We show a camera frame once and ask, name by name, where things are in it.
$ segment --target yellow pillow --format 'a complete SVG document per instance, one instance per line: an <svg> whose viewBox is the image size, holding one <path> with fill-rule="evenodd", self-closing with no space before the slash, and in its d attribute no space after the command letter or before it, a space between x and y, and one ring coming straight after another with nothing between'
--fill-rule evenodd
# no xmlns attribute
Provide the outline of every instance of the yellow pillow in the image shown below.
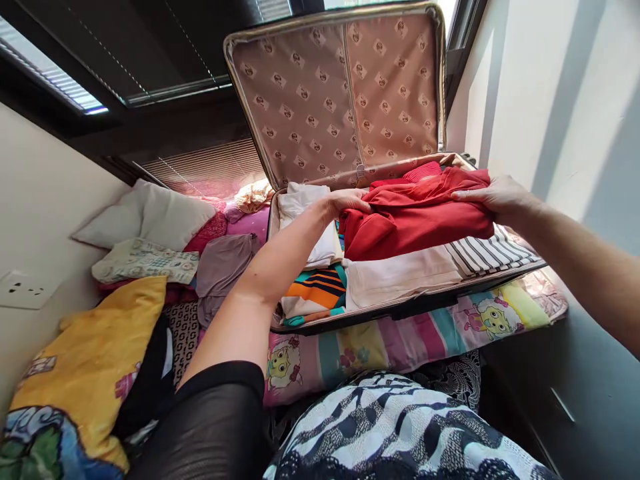
<svg viewBox="0 0 640 480"><path fill-rule="evenodd" d="M118 288L66 317L18 385L0 445L0 478L119 478L127 456L111 430L120 389L142 362L165 302L166 277Z"/></svg>

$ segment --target suitcase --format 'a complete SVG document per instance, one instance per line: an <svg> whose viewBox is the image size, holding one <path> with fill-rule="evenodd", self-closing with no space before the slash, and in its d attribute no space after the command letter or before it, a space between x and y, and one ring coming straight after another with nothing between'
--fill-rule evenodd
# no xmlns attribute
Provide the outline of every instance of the suitcase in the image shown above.
<svg viewBox="0 0 640 480"><path fill-rule="evenodd" d="M278 195L288 182L331 189L368 187L428 161L464 169L446 153L445 28L440 8L407 2L294 17L232 33L229 74L276 194L268 236L279 230ZM402 319L454 305L546 264L441 287L276 333L315 335L391 316Z"/></svg>

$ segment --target wall socket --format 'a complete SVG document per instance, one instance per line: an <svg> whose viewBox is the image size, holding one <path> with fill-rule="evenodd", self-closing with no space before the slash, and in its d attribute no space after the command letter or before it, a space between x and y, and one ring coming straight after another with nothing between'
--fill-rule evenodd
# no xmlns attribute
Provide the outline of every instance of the wall socket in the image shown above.
<svg viewBox="0 0 640 480"><path fill-rule="evenodd" d="M10 271L0 280L0 307L40 310L59 285L52 277Z"/></svg>

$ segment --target black and white patterned fabric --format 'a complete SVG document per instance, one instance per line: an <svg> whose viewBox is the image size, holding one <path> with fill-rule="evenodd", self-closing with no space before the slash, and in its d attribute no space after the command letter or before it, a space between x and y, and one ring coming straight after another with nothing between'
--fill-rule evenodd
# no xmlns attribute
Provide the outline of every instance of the black and white patterned fabric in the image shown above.
<svg viewBox="0 0 640 480"><path fill-rule="evenodd" d="M478 413L481 379L478 350L427 363L405 376L424 388L446 393ZM325 395L314 393L292 405L280 405L266 411L263 430L274 451L280 448L298 418Z"/></svg>
<svg viewBox="0 0 640 480"><path fill-rule="evenodd" d="M312 406L264 478L556 478L460 401L360 375Z"/></svg>
<svg viewBox="0 0 640 480"><path fill-rule="evenodd" d="M494 224L494 230L488 240L466 237L445 245L464 276L482 277L540 260L534 252L512 241L501 225Z"/></svg>
<svg viewBox="0 0 640 480"><path fill-rule="evenodd" d="M198 302L168 305L163 313L173 334L173 384L177 386L198 346Z"/></svg>

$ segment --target suitcase handle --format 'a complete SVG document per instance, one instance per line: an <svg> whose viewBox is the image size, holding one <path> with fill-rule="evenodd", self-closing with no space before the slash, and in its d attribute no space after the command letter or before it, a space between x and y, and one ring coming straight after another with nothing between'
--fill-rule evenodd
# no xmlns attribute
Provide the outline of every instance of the suitcase handle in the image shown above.
<svg viewBox="0 0 640 480"><path fill-rule="evenodd" d="M456 294L419 295L394 309L393 312L391 312L391 318L394 321L398 321L432 310L451 307L456 303L458 303L458 296Z"/></svg>

